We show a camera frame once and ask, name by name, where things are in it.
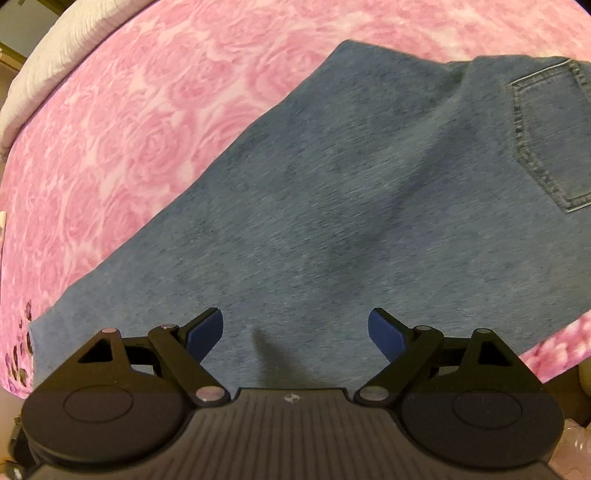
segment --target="jeans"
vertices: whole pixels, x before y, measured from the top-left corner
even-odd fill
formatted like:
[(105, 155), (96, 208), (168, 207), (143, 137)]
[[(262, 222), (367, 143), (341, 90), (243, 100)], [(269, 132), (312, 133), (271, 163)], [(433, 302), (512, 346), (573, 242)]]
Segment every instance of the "jeans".
[(591, 308), (591, 64), (347, 41), (30, 326), (35, 384), (104, 327), (208, 307), (226, 388), (359, 388), (383, 307), (517, 353)]

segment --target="pink bedspread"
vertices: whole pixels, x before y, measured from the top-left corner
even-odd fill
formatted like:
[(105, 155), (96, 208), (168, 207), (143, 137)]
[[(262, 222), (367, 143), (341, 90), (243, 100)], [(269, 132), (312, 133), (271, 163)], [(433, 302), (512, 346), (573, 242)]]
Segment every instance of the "pink bedspread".
[[(573, 0), (159, 0), (67, 78), (10, 153), (0, 188), (8, 212), (2, 386), (20, 397), (31, 391), (27, 323), (341, 41), (438, 61), (515, 53), (591, 60), (590, 30)], [(547, 380), (589, 354), (591, 314), (523, 358)]]

